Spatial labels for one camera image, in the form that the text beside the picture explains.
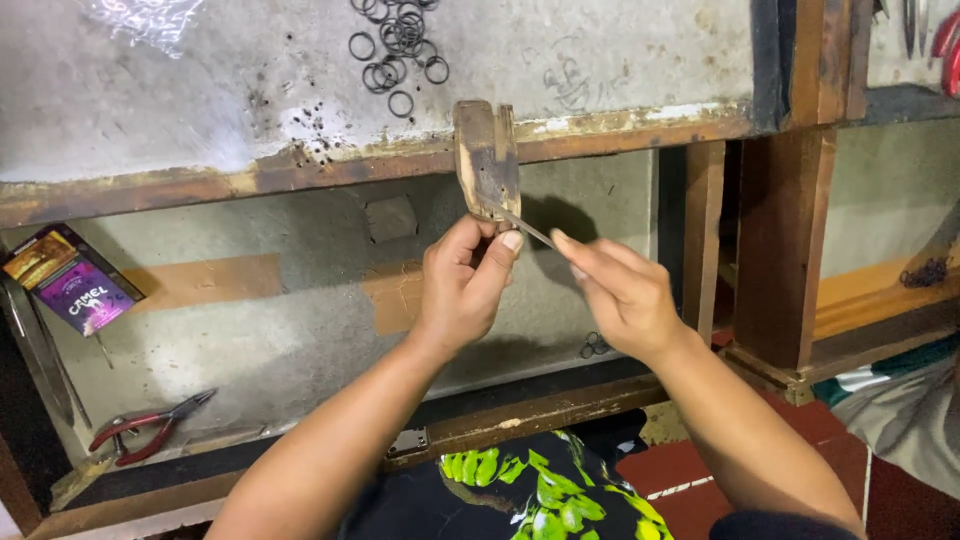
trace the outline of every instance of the plastic bag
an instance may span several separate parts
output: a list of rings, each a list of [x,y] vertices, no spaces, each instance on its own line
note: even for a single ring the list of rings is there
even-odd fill
[[[102,22],[119,34],[131,36],[130,45],[138,41],[160,49],[178,59],[183,51],[178,42],[191,17],[204,0],[80,0],[84,13]]]

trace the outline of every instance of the purple packaging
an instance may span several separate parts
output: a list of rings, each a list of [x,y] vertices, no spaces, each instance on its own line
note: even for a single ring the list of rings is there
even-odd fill
[[[93,335],[144,295],[63,224],[18,246],[4,270],[84,337]]]

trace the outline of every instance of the grey fabric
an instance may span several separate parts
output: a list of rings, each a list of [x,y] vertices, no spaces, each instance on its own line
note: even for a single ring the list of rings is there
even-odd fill
[[[831,409],[881,459],[960,499],[960,395],[950,358],[854,392]]]

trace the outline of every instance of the forearm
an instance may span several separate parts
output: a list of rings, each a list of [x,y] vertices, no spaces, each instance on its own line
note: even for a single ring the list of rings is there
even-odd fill
[[[301,540],[333,530],[447,360],[415,335],[401,342],[253,464],[207,538]]]
[[[741,509],[796,512],[859,535],[850,497],[829,465],[692,331],[651,366],[704,461]]]

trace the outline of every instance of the hand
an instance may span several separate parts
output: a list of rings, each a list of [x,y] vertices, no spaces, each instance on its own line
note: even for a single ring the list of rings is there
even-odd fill
[[[519,231],[496,232],[496,223],[468,214],[423,255],[423,299],[410,335],[447,360],[493,326],[523,246]]]
[[[551,236],[616,350],[655,368],[685,343],[689,329],[677,316],[666,268],[611,240],[584,245],[558,229]]]

